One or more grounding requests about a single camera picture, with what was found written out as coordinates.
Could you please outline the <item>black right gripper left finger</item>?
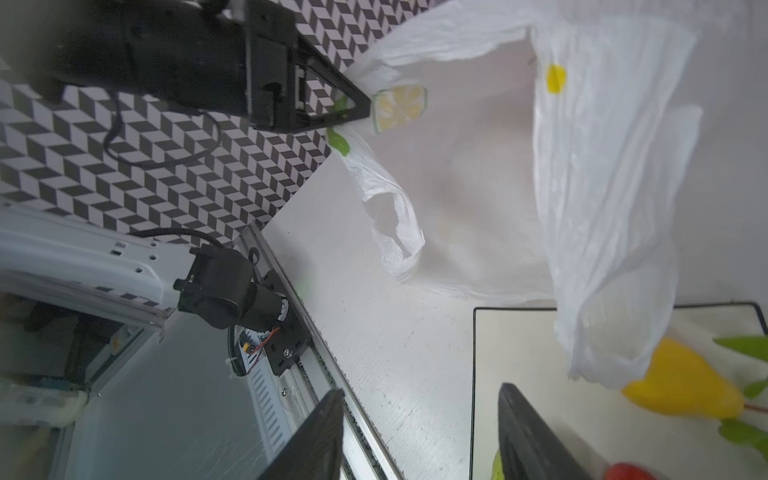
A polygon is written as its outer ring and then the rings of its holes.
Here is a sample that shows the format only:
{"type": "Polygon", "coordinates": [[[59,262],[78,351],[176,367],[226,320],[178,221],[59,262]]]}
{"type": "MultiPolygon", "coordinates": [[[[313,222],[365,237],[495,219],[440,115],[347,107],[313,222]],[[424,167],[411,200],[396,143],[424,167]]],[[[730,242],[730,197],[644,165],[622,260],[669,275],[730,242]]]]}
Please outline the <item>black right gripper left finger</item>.
{"type": "Polygon", "coordinates": [[[259,480],[338,480],[343,460],[344,393],[330,390],[259,480]]]}

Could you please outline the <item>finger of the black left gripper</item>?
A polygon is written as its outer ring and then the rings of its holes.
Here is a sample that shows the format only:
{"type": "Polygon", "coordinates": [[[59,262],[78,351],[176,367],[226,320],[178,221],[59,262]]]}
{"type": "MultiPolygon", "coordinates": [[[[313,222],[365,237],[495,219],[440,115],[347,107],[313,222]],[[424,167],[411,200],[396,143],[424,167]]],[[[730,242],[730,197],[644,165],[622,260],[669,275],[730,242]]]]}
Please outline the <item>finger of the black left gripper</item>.
{"type": "Polygon", "coordinates": [[[370,98],[354,85],[330,60],[321,54],[306,38],[298,38],[294,50],[295,88],[293,115],[294,129],[321,129],[368,118],[370,98]],[[311,114],[307,110],[307,81],[317,79],[341,94],[344,106],[327,113],[311,114]]]}

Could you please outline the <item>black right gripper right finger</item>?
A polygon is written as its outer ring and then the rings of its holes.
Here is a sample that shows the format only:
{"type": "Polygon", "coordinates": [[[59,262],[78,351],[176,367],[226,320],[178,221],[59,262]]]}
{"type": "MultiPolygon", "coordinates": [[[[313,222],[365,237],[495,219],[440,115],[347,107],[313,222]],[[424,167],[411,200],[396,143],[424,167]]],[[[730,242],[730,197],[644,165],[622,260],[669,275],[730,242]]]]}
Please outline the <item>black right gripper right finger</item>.
{"type": "Polygon", "coordinates": [[[498,441],[505,479],[590,479],[511,383],[502,384],[498,394],[498,441]]]}

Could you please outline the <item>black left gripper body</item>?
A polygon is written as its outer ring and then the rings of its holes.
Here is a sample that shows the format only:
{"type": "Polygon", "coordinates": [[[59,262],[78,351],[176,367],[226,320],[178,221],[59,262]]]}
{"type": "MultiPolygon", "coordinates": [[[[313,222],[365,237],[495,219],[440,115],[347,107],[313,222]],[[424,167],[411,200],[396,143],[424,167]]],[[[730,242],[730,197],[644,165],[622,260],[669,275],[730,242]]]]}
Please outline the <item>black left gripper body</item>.
{"type": "Polygon", "coordinates": [[[261,130],[297,129],[293,11],[247,1],[244,18],[223,1],[46,1],[35,90],[59,102],[66,87],[151,95],[181,111],[246,118],[261,130]]]}

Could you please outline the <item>large red fake apple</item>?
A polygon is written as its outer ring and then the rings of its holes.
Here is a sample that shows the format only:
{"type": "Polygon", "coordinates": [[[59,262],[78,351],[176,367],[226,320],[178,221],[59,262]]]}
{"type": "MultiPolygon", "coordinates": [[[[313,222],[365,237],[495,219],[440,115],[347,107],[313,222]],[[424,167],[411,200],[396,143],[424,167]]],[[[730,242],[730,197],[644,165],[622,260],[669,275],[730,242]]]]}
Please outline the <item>large red fake apple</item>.
{"type": "Polygon", "coordinates": [[[603,480],[656,480],[649,471],[630,463],[615,463],[609,466],[602,477],[603,480]]]}

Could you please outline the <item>yellow fake lemon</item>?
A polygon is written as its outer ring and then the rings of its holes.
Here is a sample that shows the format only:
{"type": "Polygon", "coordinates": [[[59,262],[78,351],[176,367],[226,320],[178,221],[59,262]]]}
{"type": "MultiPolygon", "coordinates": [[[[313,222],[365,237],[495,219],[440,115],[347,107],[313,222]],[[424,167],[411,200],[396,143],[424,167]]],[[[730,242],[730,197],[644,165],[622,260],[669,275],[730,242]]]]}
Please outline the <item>yellow fake lemon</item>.
{"type": "Polygon", "coordinates": [[[643,379],[629,383],[622,395],[645,410],[683,417],[718,420],[718,434],[736,446],[767,457],[767,431],[740,419],[746,411],[766,414],[750,400],[767,391],[765,378],[738,388],[691,347],[663,338],[643,379]]]}

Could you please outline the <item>white lemon-print plastic bag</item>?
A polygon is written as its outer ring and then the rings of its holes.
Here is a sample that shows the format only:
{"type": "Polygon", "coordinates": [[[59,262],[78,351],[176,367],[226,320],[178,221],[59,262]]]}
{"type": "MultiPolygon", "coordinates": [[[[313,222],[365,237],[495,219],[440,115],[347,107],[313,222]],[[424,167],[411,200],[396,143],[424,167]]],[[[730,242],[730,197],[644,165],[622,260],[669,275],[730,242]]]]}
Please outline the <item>white lemon-print plastic bag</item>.
{"type": "Polygon", "coordinates": [[[673,99],[688,1],[450,1],[347,70],[371,100],[334,156],[398,281],[552,301],[574,379],[643,378],[678,265],[674,203],[700,107],[673,99]]]}

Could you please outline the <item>green fake pear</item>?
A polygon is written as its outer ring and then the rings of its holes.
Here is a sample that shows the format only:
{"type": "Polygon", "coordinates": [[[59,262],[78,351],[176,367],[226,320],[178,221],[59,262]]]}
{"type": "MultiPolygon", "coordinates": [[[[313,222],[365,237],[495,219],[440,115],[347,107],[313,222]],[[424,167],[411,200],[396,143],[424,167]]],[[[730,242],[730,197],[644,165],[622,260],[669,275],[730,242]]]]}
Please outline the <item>green fake pear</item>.
{"type": "Polygon", "coordinates": [[[505,480],[505,475],[503,471],[503,465],[502,465],[502,458],[500,451],[497,451],[491,467],[491,480],[505,480]]]}

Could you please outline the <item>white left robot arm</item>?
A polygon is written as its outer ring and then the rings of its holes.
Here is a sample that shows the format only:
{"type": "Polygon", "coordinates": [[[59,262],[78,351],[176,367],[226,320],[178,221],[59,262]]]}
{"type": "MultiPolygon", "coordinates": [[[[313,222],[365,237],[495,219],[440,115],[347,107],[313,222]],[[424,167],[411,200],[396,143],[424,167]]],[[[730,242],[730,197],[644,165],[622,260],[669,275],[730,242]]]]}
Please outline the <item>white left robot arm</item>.
{"type": "MultiPolygon", "coordinates": [[[[297,134],[368,117],[368,96],[272,1],[5,1],[1,56],[45,100],[67,87],[150,95],[175,112],[223,113],[297,134]]],[[[185,248],[47,213],[1,210],[1,267],[106,287],[195,314],[217,329],[281,327],[289,300],[260,285],[253,255],[209,239],[185,248]]]]}

